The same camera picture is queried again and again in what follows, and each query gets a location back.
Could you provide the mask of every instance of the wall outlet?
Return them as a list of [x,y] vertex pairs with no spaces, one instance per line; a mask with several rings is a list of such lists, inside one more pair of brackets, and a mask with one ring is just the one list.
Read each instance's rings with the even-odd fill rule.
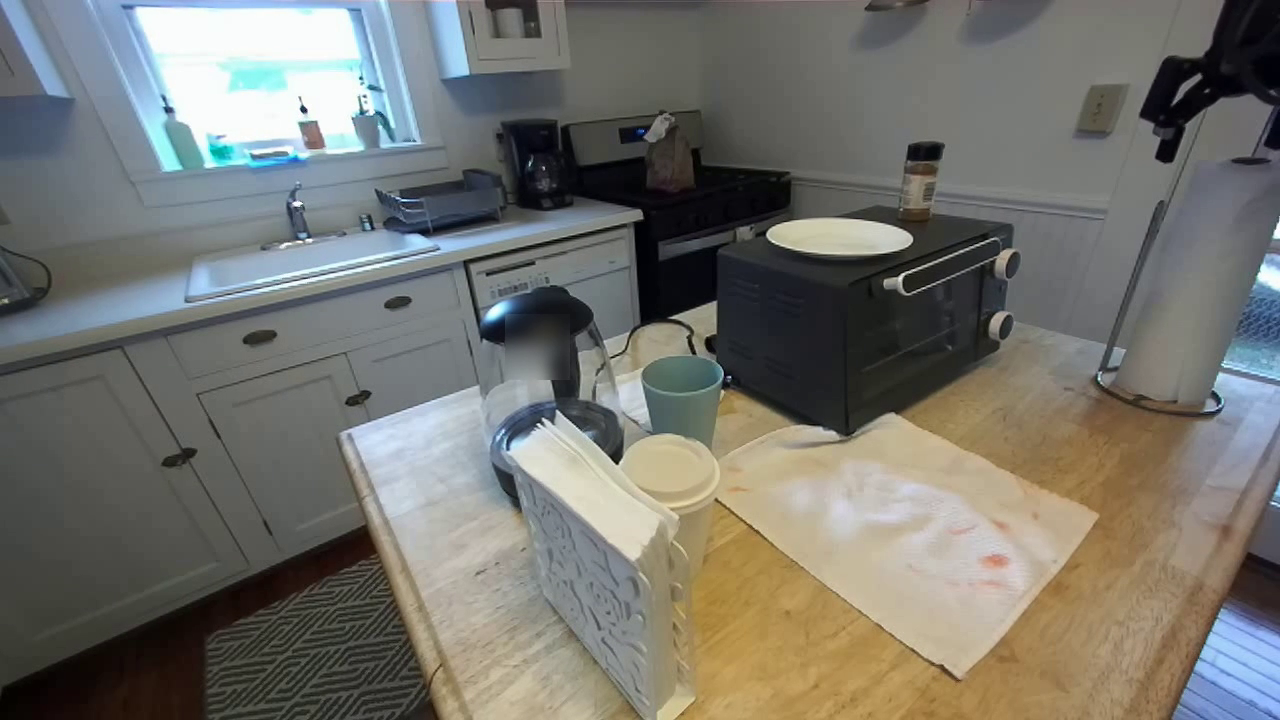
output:
[[1077,132],[1082,138],[1114,138],[1120,110],[1126,110],[1127,83],[1087,83]]

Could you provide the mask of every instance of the wooden countertop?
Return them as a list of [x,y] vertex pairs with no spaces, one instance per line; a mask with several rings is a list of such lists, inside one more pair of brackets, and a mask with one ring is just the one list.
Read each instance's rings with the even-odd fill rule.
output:
[[[1225,418],[1153,418],[1095,394],[1095,362],[1100,346],[1020,329],[905,413],[1100,511],[964,681],[716,504],[692,594],[699,688],[685,717],[1170,717],[1272,492],[1280,389],[1225,378]],[[724,394],[716,454],[778,425],[790,419]],[[541,601],[479,437],[476,394],[346,431],[442,717],[628,717]]]

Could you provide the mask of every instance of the jar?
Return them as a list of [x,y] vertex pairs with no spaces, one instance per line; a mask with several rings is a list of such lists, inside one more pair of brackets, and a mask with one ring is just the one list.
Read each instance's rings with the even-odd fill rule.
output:
[[942,160],[946,160],[946,143],[942,139],[907,143],[900,218],[926,222],[934,213],[934,189],[938,189]]

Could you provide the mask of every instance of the sink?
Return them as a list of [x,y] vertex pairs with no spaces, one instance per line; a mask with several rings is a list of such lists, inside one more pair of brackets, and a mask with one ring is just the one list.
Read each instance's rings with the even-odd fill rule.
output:
[[390,264],[404,257],[438,254],[442,245],[404,234],[316,238],[288,247],[242,247],[219,257],[198,257],[188,274],[188,306],[214,298],[238,298],[254,288],[333,277],[366,264]]

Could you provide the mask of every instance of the white countertop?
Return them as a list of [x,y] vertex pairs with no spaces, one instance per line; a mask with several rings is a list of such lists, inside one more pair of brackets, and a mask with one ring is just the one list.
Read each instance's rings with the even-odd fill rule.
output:
[[571,200],[558,213],[507,207],[491,225],[438,234],[428,241],[442,254],[404,257],[390,264],[359,264],[333,277],[308,277],[298,285],[271,285],[262,294],[238,294],[219,302],[188,306],[188,264],[191,257],[158,257],[147,247],[112,247],[112,264],[61,262],[51,264],[51,294],[46,306],[0,318],[0,369],[38,366],[46,357],[70,357],[102,346],[119,346],[183,323],[203,323],[238,312],[255,312],[271,306],[292,306],[325,294],[383,285],[401,277],[421,277],[432,270],[454,270],[476,257],[502,257],[518,247],[538,247],[554,241],[571,241],[621,225],[636,225],[636,207]]

